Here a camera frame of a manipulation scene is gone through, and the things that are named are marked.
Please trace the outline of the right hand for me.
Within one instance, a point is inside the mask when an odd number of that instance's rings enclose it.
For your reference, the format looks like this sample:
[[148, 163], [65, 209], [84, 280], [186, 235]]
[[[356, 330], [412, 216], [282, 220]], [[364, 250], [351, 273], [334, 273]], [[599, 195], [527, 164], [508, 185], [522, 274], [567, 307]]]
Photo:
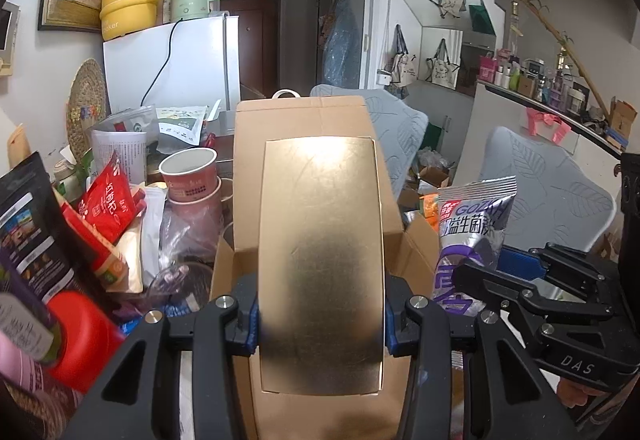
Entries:
[[556, 386], [556, 395], [565, 408], [576, 408], [576, 406], [585, 406], [591, 398], [606, 396], [606, 392], [561, 378]]

